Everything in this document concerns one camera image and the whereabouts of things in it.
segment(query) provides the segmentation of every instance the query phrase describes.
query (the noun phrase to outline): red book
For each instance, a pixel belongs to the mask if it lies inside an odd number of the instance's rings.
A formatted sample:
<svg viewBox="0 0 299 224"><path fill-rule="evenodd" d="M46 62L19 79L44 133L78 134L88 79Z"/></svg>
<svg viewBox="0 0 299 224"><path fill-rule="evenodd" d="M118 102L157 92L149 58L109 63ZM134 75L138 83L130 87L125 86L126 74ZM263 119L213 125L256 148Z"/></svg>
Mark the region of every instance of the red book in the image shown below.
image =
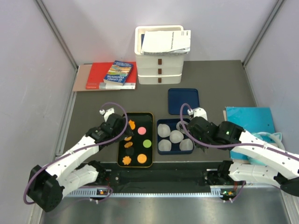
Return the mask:
<svg viewBox="0 0 299 224"><path fill-rule="evenodd" d="M125 84L123 86L106 84L104 83L104 77L106 76L108 70L110 69L113 62L103 62L103 63L93 63L89 77L86 83L86 89L106 89L106 90L119 90L119 89L127 89L134 90L136 87L136 78L137 78L137 66L136 62L128 62L133 64L132 71L130 72L129 77L127 78Z"/></svg>

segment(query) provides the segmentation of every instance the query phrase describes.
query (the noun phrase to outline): white notebook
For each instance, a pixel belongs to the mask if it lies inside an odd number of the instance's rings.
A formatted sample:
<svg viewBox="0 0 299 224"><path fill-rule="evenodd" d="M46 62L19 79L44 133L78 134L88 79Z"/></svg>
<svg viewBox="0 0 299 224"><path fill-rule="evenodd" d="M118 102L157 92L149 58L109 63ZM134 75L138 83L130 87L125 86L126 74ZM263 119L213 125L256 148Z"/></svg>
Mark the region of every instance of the white notebook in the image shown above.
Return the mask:
<svg viewBox="0 0 299 224"><path fill-rule="evenodd" d="M190 51L191 31L146 31L141 53L145 55L180 55Z"/></svg>

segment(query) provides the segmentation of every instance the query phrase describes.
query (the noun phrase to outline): pink circle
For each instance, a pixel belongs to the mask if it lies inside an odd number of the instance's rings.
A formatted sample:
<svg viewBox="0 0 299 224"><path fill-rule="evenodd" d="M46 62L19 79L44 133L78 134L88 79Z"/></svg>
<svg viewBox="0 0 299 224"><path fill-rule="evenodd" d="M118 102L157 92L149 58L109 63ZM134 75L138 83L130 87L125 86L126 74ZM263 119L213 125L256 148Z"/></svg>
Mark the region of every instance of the pink circle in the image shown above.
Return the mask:
<svg viewBox="0 0 299 224"><path fill-rule="evenodd" d="M140 135L144 135L146 133L146 129L145 129L145 127L140 127L139 129L138 129L138 134L140 134Z"/></svg>

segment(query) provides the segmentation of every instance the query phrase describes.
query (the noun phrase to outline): blue folder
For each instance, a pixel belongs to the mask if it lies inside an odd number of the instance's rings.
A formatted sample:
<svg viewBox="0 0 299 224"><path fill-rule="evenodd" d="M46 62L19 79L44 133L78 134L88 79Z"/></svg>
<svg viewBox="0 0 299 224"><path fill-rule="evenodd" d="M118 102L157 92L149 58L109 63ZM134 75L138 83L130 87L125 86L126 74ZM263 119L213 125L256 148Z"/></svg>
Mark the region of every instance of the blue folder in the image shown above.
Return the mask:
<svg viewBox="0 0 299 224"><path fill-rule="evenodd" d="M227 121L242 126L250 133L275 133L271 110L268 107L227 107ZM263 137L266 142L273 142ZM230 152L231 159L248 160L246 155Z"/></svg>

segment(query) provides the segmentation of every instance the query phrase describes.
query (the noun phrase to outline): black circle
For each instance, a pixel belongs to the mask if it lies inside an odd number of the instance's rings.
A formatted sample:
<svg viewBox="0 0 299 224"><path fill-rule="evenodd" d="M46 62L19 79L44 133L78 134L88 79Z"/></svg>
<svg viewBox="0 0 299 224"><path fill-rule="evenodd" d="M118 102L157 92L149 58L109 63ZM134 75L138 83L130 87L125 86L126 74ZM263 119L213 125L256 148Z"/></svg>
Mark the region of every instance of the black circle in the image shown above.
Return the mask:
<svg viewBox="0 0 299 224"><path fill-rule="evenodd" d="M127 153L127 155L133 155L134 154L134 148L133 147L127 148L126 153Z"/></svg>

